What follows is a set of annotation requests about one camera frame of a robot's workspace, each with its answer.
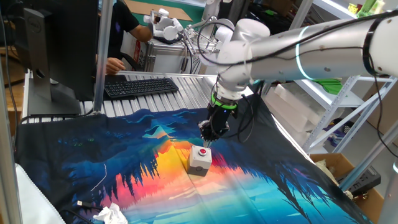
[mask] colorful tapestry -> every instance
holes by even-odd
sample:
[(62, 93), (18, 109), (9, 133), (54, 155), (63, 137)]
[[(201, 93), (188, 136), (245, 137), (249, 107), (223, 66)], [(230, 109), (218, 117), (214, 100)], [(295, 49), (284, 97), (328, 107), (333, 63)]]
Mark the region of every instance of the colorful tapestry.
[[(212, 146), (206, 177), (185, 171), (206, 109), (89, 116), (19, 128), (16, 162), (58, 211), (121, 207), (129, 223), (371, 223), (278, 131), (261, 105), (252, 135)], [(239, 120), (231, 118), (230, 133)], [(62, 212), (67, 223), (84, 223)]]

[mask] white towel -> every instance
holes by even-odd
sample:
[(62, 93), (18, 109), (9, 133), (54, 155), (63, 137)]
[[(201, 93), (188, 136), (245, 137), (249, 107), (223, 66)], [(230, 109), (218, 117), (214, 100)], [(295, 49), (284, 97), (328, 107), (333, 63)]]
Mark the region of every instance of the white towel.
[(55, 207), (19, 164), (16, 164), (16, 173), (23, 223), (65, 224)]

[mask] black shirt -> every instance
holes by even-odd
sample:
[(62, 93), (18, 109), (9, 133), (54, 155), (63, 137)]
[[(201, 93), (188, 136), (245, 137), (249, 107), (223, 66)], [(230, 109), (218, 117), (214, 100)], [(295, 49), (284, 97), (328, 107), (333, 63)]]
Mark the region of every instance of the black shirt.
[(121, 1), (113, 5), (111, 33), (109, 35), (108, 58), (121, 59), (120, 48), (123, 43), (123, 31), (130, 32), (139, 25), (130, 9)]

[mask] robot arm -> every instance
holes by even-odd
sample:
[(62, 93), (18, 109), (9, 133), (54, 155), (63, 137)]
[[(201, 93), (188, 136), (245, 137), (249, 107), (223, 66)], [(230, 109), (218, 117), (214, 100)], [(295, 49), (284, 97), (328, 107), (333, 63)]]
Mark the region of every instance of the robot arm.
[[(232, 39), (221, 49), (217, 62), (223, 64), (242, 62), (271, 54), (298, 40), (343, 22), (346, 21), (326, 22), (250, 42)], [(396, 40), (398, 40), (398, 16), (395, 13), (385, 19), (357, 22), (326, 32), (304, 43), (297, 44), (276, 57), (235, 66), (219, 66), (218, 91), (216, 95), (212, 93), (212, 101), (208, 107), (208, 119), (211, 116), (222, 119), (213, 119), (212, 126), (214, 128), (211, 128), (210, 131), (210, 122), (208, 120), (202, 122), (199, 125), (202, 138), (205, 142), (212, 142), (220, 136), (215, 136), (214, 132), (218, 133), (228, 128), (228, 124), (226, 124), (228, 117), (220, 116), (220, 113), (225, 110), (218, 110), (219, 112), (215, 113), (215, 108), (236, 105), (241, 98), (241, 92), (253, 80), (285, 82), (305, 78), (312, 80), (352, 75), (374, 75), (376, 73), (386, 73), (398, 77), (396, 61), (398, 43)], [(372, 56), (373, 67), (370, 65), (371, 59), (368, 55)]]
[(160, 9), (159, 12), (151, 11), (149, 16), (144, 16), (144, 22), (152, 24), (155, 37), (163, 37), (166, 40), (174, 40), (177, 34), (183, 30), (181, 23), (176, 18), (169, 18), (169, 12)]

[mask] monitor stand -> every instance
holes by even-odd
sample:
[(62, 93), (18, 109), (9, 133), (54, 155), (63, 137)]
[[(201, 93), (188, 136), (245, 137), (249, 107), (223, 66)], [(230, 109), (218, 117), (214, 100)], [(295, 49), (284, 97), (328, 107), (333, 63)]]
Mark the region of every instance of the monitor stand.
[(50, 83), (47, 42), (51, 37), (47, 28), (52, 21), (51, 13), (24, 9), (24, 15), (33, 73), (33, 79), (29, 79), (28, 114), (80, 114), (73, 90)]
[(75, 99), (75, 92), (58, 83), (50, 84), (50, 99), (40, 95), (43, 86), (37, 86), (34, 79), (29, 79), (28, 114), (29, 115), (56, 115), (80, 114), (80, 103)]

